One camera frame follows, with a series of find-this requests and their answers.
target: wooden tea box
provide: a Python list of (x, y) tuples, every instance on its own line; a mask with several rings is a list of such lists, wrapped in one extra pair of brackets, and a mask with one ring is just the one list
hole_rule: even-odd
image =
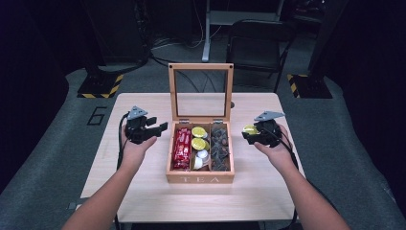
[[(224, 74), (221, 92), (182, 89), (185, 73), (215, 71)], [(230, 63), (170, 63), (172, 111), (168, 183), (229, 184), (235, 176), (229, 133), (234, 66)]]

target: black curtain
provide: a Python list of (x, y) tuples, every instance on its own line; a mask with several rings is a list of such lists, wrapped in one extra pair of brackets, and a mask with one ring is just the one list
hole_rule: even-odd
[(103, 63), (79, 0), (1, 1), (0, 31), (3, 191), (63, 105), (66, 75), (84, 67), (80, 54)]
[[(354, 130), (406, 216), (406, 16), (404, 1), (349, 0), (314, 59), (343, 89)], [(329, 30), (321, 28), (320, 37)]]

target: gray carpet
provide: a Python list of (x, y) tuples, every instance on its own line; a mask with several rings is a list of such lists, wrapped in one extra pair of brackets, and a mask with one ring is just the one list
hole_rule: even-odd
[[(334, 203), (352, 229), (405, 229), (405, 218), (385, 178), (374, 167), (352, 129), (341, 89), (325, 78), (333, 99), (293, 97), (286, 75), (307, 74), (314, 43), (314, 37), (298, 36), (278, 92), (304, 172)], [(202, 50), (203, 44), (196, 48), (170, 45), (156, 47), (152, 53), (174, 61), (201, 62)], [(215, 39), (210, 62), (224, 59), (225, 38)], [(105, 69), (123, 67), (128, 65), (110, 65)], [(66, 76), (70, 91), (63, 107), (0, 196), (0, 229), (59, 229), (72, 214), (66, 208), (81, 194), (117, 98), (117, 95), (111, 99), (77, 98), (85, 77), (84, 70)], [(271, 90), (236, 86), (234, 91)], [(168, 69), (150, 59), (145, 66), (124, 75), (118, 94), (124, 92), (169, 92)], [(97, 106), (106, 107), (98, 110), (104, 114), (101, 125), (88, 126)], [(280, 229), (288, 222), (262, 221), (259, 227)]]

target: person's right arm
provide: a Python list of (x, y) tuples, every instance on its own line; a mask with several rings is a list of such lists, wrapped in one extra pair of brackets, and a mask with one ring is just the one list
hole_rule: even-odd
[[(282, 140), (287, 144), (287, 131), (283, 126), (280, 127), (284, 133)], [(296, 169), (289, 151), (283, 144), (278, 144), (274, 148), (261, 143), (254, 145), (268, 157), (282, 175), (304, 229), (350, 229), (337, 211)]]

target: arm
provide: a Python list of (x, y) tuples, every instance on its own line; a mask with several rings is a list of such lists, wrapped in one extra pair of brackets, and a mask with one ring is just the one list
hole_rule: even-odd
[[(280, 127), (284, 133), (282, 140), (287, 144), (287, 131), (283, 126)], [(337, 211), (296, 169), (284, 145), (279, 144), (272, 149), (260, 143), (254, 145), (282, 175), (304, 229), (350, 229)]]
[[(122, 133), (123, 145), (126, 141)], [(156, 137), (140, 145), (126, 142), (120, 168), (68, 219), (62, 229), (109, 229), (129, 184), (143, 163), (146, 151)]]

